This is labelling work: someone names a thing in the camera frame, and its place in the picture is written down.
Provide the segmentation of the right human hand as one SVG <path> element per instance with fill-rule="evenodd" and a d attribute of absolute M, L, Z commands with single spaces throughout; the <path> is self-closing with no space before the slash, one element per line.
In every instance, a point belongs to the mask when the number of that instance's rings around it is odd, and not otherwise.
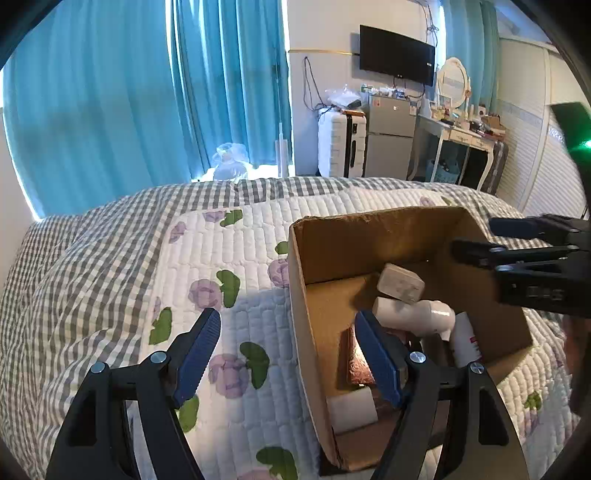
<path fill-rule="evenodd" d="M 576 415 L 585 416 L 590 404 L 590 320 L 565 316 L 563 327 L 566 364 L 572 376 L 569 406 Z"/>

